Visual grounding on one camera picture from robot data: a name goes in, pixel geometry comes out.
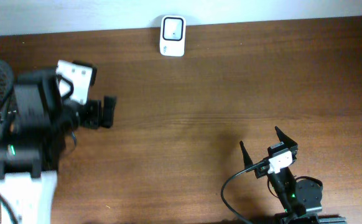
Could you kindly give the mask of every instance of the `white wall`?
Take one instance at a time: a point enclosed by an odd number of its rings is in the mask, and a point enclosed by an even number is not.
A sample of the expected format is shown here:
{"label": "white wall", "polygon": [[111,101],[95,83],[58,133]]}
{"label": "white wall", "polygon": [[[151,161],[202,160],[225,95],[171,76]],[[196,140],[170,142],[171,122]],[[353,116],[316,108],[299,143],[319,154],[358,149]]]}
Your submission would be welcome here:
{"label": "white wall", "polygon": [[362,0],[0,0],[0,35],[362,15]]}

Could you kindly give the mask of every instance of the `wooden table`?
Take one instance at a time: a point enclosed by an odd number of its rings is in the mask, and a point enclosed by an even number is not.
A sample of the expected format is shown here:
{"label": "wooden table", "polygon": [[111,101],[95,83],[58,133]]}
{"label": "wooden table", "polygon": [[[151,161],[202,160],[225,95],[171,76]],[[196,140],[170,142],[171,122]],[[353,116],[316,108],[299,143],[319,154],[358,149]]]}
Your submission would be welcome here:
{"label": "wooden table", "polygon": [[[324,183],[323,214],[362,223],[362,17],[187,28],[185,55],[159,53],[159,29],[0,37],[16,73],[84,60],[90,98],[117,95],[114,125],[79,129],[62,160],[52,223],[213,223],[220,198],[277,143],[299,144],[293,174]],[[247,217],[282,212],[266,178],[246,174],[225,196]]]}

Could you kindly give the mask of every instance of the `green light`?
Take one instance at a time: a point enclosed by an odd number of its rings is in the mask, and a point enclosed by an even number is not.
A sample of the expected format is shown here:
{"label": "green light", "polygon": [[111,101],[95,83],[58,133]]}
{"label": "green light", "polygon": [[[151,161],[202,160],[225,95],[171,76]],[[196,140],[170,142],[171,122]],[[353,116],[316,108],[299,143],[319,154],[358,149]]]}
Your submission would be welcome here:
{"label": "green light", "polygon": [[14,146],[13,146],[13,145],[11,145],[11,152],[12,152],[12,155],[15,156],[15,149],[14,149]]}

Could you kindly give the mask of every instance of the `wooden surface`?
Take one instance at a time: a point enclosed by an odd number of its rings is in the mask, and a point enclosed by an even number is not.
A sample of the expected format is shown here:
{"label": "wooden surface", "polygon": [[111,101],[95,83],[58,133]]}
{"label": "wooden surface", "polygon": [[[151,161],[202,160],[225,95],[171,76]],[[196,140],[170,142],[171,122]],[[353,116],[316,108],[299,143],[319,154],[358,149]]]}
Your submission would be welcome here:
{"label": "wooden surface", "polygon": [[[0,37],[16,73],[80,59],[90,98],[117,95],[111,129],[79,129],[62,160],[52,223],[211,223],[234,215],[223,182],[257,162],[278,125],[299,144],[293,174],[324,184],[323,214],[362,223],[362,17],[187,28],[185,56],[159,29]],[[247,217],[282,212],[266,178],[225,197]]]}

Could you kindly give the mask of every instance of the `table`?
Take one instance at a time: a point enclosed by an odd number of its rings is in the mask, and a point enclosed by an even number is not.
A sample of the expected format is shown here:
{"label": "table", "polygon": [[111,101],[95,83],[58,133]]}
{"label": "table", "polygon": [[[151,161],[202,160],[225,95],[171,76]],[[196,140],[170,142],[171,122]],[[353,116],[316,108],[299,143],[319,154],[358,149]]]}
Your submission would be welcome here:
{"label": "table", "polygon": [[[80,128],[60,164],[52,223],[215,223],[220,198],[277,143],[299,144],[293,174],[324,184],[323,213],[362,223],[362,17],[187,27],[185,55],[159,53],[158,28],[0,37],[16,74],[58,59],[98,67],[89,97],[116,95],[114,125]],[[266,178],[225,197],[247,217],[282,212]]]}

